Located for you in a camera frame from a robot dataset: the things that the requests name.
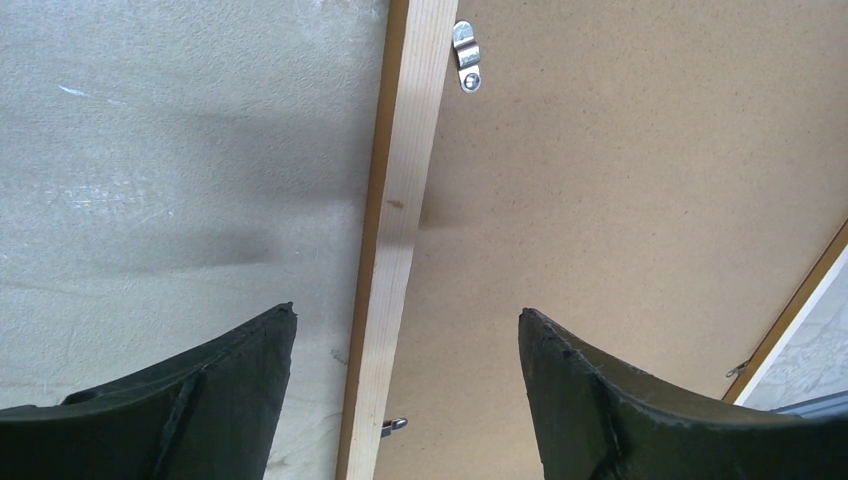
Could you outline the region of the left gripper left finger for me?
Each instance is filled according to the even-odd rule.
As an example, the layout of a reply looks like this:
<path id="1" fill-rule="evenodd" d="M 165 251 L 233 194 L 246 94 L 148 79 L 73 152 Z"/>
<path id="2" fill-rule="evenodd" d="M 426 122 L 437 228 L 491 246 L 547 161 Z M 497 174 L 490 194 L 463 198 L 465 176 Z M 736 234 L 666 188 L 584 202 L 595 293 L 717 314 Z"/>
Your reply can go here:
<path id="1" fill-rule="evenodd" d="M 51 407 L 1 413 L 5 479 L 260 479 L 297 331 L 290 304 Z"/>

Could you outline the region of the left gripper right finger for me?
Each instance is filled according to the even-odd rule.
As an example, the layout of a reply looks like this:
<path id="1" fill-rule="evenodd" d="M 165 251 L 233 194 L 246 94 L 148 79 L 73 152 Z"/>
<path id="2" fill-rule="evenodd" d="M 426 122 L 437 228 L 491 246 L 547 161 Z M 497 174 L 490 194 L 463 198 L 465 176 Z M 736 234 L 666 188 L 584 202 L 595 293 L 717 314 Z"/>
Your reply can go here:
<path id="1" fill-rule="evenodd" d="M 661 380 L 527 308 L 523 378 L 548 479 L 843 479 L 847 420 L 727 404 Z"/>

